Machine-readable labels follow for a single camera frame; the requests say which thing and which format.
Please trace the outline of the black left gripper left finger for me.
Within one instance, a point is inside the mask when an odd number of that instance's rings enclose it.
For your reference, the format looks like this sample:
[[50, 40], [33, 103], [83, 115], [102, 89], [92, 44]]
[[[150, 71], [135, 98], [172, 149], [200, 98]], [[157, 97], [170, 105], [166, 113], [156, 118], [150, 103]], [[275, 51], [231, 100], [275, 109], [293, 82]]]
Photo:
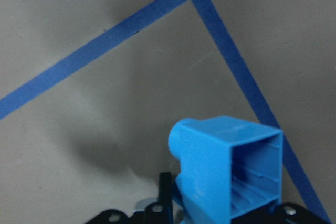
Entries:
[[170, 172], [160, 173], [157, 200], [147, 205], [143, 211], [136, 211], [129, 217], [120, 210], [108, 209], [87, 223], [173, 223], [172, 185], [172, 174]]

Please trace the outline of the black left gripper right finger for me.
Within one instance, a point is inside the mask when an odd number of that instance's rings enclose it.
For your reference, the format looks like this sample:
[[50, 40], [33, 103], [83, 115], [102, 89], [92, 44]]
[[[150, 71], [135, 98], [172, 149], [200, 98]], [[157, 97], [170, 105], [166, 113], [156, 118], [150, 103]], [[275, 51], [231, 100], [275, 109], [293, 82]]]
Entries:
[[275, 207], [260, 207], [232, 220], [233, 224], [328, 224], [305, 207], [284, 203]]

